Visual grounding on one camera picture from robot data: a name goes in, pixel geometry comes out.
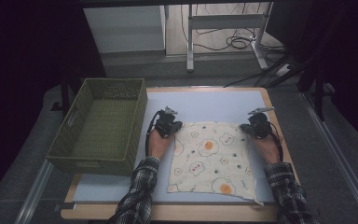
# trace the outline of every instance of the plaid shirt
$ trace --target plaid shirt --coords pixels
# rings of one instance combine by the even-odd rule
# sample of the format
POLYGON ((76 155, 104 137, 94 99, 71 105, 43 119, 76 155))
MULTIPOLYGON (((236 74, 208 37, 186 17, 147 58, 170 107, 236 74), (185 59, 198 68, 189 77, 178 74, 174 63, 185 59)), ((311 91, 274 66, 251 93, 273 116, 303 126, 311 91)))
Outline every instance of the plaid shirt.
MULTIPOLYGON (((129 192, 121 199, 116 213, 115 223, 145 224, 150 222, 153 189, 157 184, 159 160, 148 157, 139 162, 138 167, 132 173, 129 192)), ((276 163, 268 165, 264 169, 268 182, 271 185, 277 202, 284 207, 286 214, 295 220, 295 223, 319 223, 309 212, 305 200, 306 191, 295 180, 290 163, 276 163)), ((280 209, 278 223, 291 223, 280 209)))
POLYGON ((280 205, 278 223, 319 223, 310 212, 306 197, 307 192, 298 185, 290 163, 275 163, 264 168, 271 185, 275 200, 280 205))

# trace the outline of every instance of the person's right hand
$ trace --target person's right hand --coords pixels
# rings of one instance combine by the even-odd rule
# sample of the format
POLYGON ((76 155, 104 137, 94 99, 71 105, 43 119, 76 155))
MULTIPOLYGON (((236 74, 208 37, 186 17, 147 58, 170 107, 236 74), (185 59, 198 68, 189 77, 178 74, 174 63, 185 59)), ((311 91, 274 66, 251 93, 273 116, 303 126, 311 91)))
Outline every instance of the person's right hand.
POLYGON ((261 156, 263 156, 264 160, 268 165, 280 162, 279 150, 271 135, 268 135, 265 138, 252 137, 252 140, 254 141, 259 153, 261 154, 261 156))

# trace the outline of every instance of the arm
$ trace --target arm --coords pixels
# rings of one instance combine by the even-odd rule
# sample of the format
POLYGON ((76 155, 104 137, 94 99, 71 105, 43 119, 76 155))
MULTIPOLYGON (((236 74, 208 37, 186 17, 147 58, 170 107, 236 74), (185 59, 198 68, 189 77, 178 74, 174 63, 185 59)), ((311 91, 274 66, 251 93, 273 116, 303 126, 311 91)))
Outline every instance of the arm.
POLYGON ((308 208, 307 192, 296 182, 292 165, 280 162, 279 151, 273 138, 267 136, 253 140, 267 163, 264 172, 280 206, 278 223, 319 223, 308 208))
POLYGON ((138 167, 131 175, 129 192, 117 205, 116 214, 108 220, 108 223, 139 223, 150 222, 152 193, 157 185, 159 162, 167 151, 173 135, 161 138, 156 130, 153 130, 149 139, 149 157, 140 161, 138 167))

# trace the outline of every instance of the printed pattern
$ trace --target printed pattern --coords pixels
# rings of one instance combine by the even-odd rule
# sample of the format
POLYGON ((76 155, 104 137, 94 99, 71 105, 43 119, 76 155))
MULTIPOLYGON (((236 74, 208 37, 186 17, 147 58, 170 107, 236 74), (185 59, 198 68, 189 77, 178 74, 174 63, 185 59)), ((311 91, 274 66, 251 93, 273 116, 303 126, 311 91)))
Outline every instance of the printed pattern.
POLYGON ((184 123, 175 135, 168 192, 209 192, 256 201, 247 145, 238 124, 184 123))

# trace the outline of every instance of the green plastic basket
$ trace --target green plastic basket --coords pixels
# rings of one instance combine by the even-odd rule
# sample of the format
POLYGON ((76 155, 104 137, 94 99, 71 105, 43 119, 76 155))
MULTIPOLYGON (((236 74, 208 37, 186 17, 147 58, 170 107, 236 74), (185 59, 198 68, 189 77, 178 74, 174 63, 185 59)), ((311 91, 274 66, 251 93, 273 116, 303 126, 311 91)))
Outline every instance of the green plastic basket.
POLYGON ((47 160, 65 173, 131 175, 146 104, 144 79, 86 79, 47 160))

